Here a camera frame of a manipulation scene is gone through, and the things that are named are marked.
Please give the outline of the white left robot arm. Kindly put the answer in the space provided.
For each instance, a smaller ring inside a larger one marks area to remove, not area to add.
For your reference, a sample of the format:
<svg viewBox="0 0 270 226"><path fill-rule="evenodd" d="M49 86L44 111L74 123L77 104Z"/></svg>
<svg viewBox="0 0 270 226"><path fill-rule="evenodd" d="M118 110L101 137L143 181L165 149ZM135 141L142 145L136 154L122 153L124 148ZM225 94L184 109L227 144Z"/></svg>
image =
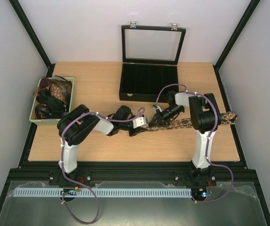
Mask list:
<svg viewBox="0 0 270 226"><path fill-rule="evenodd" d="M98 112L90 111L85 105L79 105L64 116L57 124L61 139L61 157L58 170L50 172L50 185L71 186L82 183L88 185L82 177L77 177L77 157L80 144L92 131L98 131L106 136L116 135L119 131L129 132L134 136L145 131L148 124L144 116L145 108L138 110L138 115L132 114L129 107L122 105L114 114L106 117Z"/></svg>

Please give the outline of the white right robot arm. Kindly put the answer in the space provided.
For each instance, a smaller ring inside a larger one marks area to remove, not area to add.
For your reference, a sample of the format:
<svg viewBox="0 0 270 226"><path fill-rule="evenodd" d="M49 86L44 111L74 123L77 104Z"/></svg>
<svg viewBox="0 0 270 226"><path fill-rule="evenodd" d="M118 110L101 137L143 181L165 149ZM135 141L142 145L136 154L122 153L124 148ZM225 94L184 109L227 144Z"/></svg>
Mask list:
<svg viewBox="0 0 270 226"><path fill-rule="evenodd" d="M188 107L190 120L196 130L195 153L188 172L189 181L194 185L209 179L211 172L210 153L214 135L222 122L221 114L213 93L199 94L170 91L166 97L169 107L162 109L153 105L154 114L149 127L168 125L172 119L185 112Z"/></svg>

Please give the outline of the patterned paisley tie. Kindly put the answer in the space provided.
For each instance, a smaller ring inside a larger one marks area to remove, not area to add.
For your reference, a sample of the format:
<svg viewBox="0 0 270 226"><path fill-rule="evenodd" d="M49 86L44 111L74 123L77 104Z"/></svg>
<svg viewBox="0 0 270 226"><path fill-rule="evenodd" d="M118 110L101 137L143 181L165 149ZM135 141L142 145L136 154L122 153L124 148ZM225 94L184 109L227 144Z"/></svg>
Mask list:
<svg viewBox="0 0 270 226"><path fill-rule="evenodd" d="M220 125L234 125L238 115L234 112L221 113L221 124ZM159 130L170 130L170 129L185 129L192 128L190 118L185 119L175 119L172 122L169 122L167 125L149 127L148 125L142 126L144 131L159 131Z"/></svg>

